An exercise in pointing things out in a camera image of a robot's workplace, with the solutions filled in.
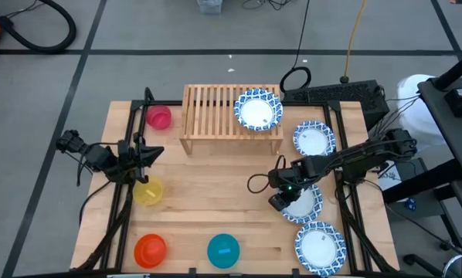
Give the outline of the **white paper sheet with writing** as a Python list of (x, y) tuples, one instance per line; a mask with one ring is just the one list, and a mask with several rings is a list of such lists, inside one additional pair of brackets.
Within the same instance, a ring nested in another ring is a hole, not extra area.
[(402, 179), (399, 176), (399, 172), (395, 168), (391, 168), (379, 177), (379, 186), (385, 191), (398, 185), (401, 181)]

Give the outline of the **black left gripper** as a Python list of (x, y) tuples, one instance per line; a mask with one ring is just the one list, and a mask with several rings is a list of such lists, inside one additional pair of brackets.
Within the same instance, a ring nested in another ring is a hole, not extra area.
[(133, 142), (129, 140), (117, 142), (118, 162), (122, 169), (123, 183), (132, 184), (139, 181), (142, 184), (148, 183), (148, 176), (145, 174), (144, 167), (151, 167), (157, 158), (165, 150), (162, 146), (150, 147), (141, 146), (144, 138), (139, 134), (134, 134)]

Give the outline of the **teal plastic bowl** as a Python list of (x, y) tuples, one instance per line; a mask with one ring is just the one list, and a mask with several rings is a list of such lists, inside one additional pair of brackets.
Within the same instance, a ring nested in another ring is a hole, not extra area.
[(239, 255), (239, 242), (230, 234), (221, 233), (209, 241), (207, 256), (214, 267), (219, 269), (230, 268), (236, 264)]

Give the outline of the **yellow plastic bowl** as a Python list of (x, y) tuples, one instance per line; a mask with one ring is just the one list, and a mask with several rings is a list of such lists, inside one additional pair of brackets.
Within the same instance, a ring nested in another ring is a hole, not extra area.
[(148, 183), (137, 181), (132, 194), (135, 202), (139, 205), (155, 205), (161, 201), (163, 196), (162, 180), (159, 177), (149, 178)]

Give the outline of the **black equipment cart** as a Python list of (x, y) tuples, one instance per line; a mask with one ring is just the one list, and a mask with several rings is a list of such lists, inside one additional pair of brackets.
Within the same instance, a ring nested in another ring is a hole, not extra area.
[(462, 117), (455, 117), (444, 99), (452, 89), (462, 88), (462, 59), (418, 88), (454, 158), (384, 191), (384, 201), (393, 203), (448, 183), (462, 206)]

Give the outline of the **wooden slatted shelf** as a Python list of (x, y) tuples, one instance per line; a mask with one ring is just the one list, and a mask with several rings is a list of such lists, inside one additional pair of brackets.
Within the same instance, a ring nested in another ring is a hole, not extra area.
[(278, 154), (284, 139), (281, 123), (269, 130), (252, 131), (244, 127), (236, 116), (235, 106), (240, 97), (272, 93), (280, 96), (279, 86), (270, 84), (188, 84), (182, 101), (182, 127), (179, 140), (186, 154), (193, 144), (205, 142), (264, 142), (272, 154)]

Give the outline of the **clear plastic box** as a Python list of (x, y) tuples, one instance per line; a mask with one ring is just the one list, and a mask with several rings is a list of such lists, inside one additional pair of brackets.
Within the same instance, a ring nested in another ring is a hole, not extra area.
[(222, 12), (223, 0), (197, 0), (202, 14), (218, 15)]

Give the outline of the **blue patterned paper bowl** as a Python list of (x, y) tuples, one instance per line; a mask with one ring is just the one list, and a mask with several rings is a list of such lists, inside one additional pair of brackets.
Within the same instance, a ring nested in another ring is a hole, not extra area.
[(233, 111), (239, 124), (251, 131), (267, 131), (278, 127), (283, 105), (272, 91), (254, 88), (241, 93), (234, 101)]
[(300, 198), (280, 211), (289, 222), (305, 224), (314, 221), (323, 209), (323, 196), (320, 188), (313, 184), (304, 189)]
[(303, 156), (330, 155), (336, 148), (334, 132), (318, 120), (306, 120), (298, 124), (294, 129), (293, 143)]
[(344, 266), (348, 253), (341, 233), (333, 225), (320, 221), (299, 229), (294, 250), (300, 264), (319, 276), (336, 274)]

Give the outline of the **orange plastic bowl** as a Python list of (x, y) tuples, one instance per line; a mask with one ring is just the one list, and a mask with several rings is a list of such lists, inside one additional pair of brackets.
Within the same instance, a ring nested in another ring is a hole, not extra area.
[(158, 266), (165, 259), (167, 246), (163, 238), (157, 234), (142, 236), (134, 247), (134, 260), (143, 268)]

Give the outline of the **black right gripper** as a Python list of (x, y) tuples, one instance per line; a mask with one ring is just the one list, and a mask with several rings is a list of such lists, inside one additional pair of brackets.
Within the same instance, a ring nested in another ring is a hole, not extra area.
[[(286, 187), (287, 191), (306, 189), (308, 186), (316, 183), (316, 176), (310, 176), (307, 170), (307, 164), (313, 165), (315, 156), (306, 156), (291, 162), (289, 168), (286, 167), (286, 158), (279, 156), (274, 168), (268, 172), (268, 185), (271, 188), (280, 189)], [(280, 212), (286, 209), (295, 201), (294, 192), (282, 192), (272, 195), (269, 203)]]

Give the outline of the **pink plastic bowl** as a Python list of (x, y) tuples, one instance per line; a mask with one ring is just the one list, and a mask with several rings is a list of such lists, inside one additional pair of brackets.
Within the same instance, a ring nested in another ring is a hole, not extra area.
[(168, 106), (151, 106), (145, 114), (145, 122), (156, 130), (163, 130), (172, 123), (172, 112)]

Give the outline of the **white plastic bag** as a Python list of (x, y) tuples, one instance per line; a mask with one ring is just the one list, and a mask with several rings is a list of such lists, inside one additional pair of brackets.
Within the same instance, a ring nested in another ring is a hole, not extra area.
[(416, 139), (418, 152), (446, 143), (427, 105), (418, 94), (418, 84), (431, 78), (433, 76), (415, 74), (400, 80), (397, 84), (397, 107), (403, 111), (396, 121)]

